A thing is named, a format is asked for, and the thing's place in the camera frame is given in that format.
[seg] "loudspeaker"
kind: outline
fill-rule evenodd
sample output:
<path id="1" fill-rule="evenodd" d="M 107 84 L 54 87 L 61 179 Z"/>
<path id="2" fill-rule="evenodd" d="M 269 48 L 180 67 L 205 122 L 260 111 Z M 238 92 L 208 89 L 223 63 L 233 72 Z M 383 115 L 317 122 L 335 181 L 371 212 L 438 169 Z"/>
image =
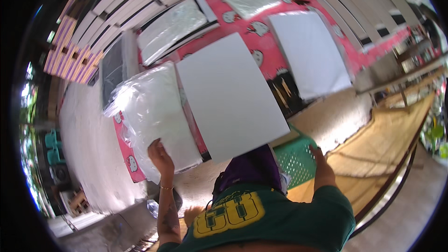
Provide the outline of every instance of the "loudspeaker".
<path id="1" fill-rule="evenodd" d="M 55 185 L 70 183 L 69 169 L 65 164 L 50 166 L 50 174 L 52 175 Z"/>

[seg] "yellow number print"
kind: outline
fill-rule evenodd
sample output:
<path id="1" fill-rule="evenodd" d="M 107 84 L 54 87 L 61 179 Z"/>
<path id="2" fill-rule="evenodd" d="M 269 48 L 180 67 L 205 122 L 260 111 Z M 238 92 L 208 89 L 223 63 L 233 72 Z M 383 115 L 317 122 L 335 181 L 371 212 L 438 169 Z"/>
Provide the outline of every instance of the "yellow number print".
<path id="1" fill-rule="evenodd" d="M 199 214 L 193 223 L 193 235 L 201 238 L 242 228 L 263 216 L 264 208 L 257 193 L 246 193 Z"/>

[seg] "teal chair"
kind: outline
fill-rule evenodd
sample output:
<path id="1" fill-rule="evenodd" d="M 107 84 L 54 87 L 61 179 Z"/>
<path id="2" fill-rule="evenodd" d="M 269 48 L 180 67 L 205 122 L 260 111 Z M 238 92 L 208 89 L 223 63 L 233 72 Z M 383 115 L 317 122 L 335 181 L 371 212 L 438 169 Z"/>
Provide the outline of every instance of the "teal chair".
<path id="1" fill-rule="evenodd" d="M 62 142 L 58 140 L 56 129 L 53 128 L 49 133 L 45 135 L 45 146 L 48 149 L 51 148 L 62 149 Z"/>
<path id="2" fill-rule="evenodd" d="M 316 142 L 311 137 L 291 124 L 289 127 L 298 133 L 299 137 L 273 148 L 282 170 L 291 176 L 288 190 L 314 178 L 316 161 L 309 145 L 317 148 Z"/>
<path id="3" fill-rule="evenodd" d="M 47 160 L 50 165 L 65 164 L 65 160 L 60 158 L 57 148 L 52 148 L 47 151 Z"/>

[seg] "pink tablecloth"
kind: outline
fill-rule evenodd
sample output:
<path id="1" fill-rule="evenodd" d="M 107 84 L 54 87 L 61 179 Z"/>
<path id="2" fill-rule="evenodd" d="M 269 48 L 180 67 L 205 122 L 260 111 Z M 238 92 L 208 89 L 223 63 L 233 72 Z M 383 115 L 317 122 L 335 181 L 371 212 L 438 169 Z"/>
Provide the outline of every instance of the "pink tablecloth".
<path id="1" fill-rule="evenodd" d="M 250 20 L 241 19 L 232 10 L 232 8 L 222 0 L 206 1 L 218 17 L 218 22 L 221 26 L 179 48 L 177 50 L 177 54 L 179 55 L 179 57 L 183 59 L 189 54 L 198 51 L 208 44 L 221 39 L 222 37 L 225 37 L 234 32 L 239 32 L 250 52 L 254 56 L 254 59 L 259 64 L 260 70 L 263 73 L 265 79 L 268 81 L 268 84 L 272 88 L 272 92 L 276 96 L 277 102 L 282 108 L 283 114 L 286 117 L 289 117 L 292 113 L 296 113 L 297 110 L 291 108 L 291 102 L 294 101 L 289 102 L 287 99 L 285 100 L 284 97 L 291 97 L 291 94 L 295 94 L 296 98 L 298 98 L 298 93 L 294 92 L 294 90 L 297 90 L 295 85 L 289 85 L 286 94 L 285 92 L 279 92 L 279 86 L 276 86 L 276 79 L 278 79 L 279 76 L 282 78 L 282 81 L 284 79 L 288 79 L 288 76 L 284 76 L 284 74 L 288 75 L 289 73 L 286 61 L 277 46 L 272 32 L 267 26 L 267 16 L 287 11 L 307 11 L 316 8 L 325 15 L 328 22 L 332 26 L 336 25 L 333 18 L 326 12 L 324 8 L 322 8 L 322 6 L 316 0 L 307 0 L 310 1 L 307 6 L 298 5 L 294 2 L 294 0 L 282 0 L 282 3 L 279 6 L 265 10 L 261 14 L 256 15 Z M 353 75 L 356 75 L 363 67 L 368 67 L 376 60 L 383 57 L 386 53 L 390 52 L 395 45 L 406 39 L 406 37 L 408 36 L 409 31 L 405 28 L 390 36 L 389 39 L 387 39 L 385 42 L 376 45 L 376 47 L 370 49 L 366 53 L 357 52 L 345 35 L 339 37 L 338 39 L 345 48 L 345 52 L 347 55 L 347 67 Z M 196 123 L 194 122 L 194 118 L 191 114 L 188 103 L 184 104 L 184 111 L 189 121 L 190 129 L 195 137 L 198 149 L 203 157 L 205 159 L 208 159 L 209 156 L 207 148 L 196 126 Z M 137 170 L 134 171 L 132 171 L 132 169 L 130 168 L 129 160 L 133 159 L 133 151 L 127 146 L 126 143 L 123 142 L 120 137 L 122 125 L 120 123 L 117 123 L 116 120 L 114 120 L 114 123 L 121 152 L 123 154 L 123 158 L 125 159 L 129 173 L 131 174 L 132 180 L 134 182 L 144 180 L 145 177 L 140 171 L 140 168 L 137 168 Z"/>

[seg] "green plastic basket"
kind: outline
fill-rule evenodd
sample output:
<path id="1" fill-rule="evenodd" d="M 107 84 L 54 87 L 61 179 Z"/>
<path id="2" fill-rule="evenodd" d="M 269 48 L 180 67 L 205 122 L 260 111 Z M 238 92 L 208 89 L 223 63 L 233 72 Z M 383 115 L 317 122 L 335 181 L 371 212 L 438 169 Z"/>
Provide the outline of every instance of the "green plastic basket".
<path id="1" fill-rule="evenodd" d="M 282 170 L 291 176 L 288 190 L 314 178 L 316 161 L 309 145 L 312 144 L 314 148 L 317 148 L 316 142 L 311 137 L 300 132 L 293 125 L 289 124 L 289 126 L 299 134 L 299 137 L 274 148 Z"/>

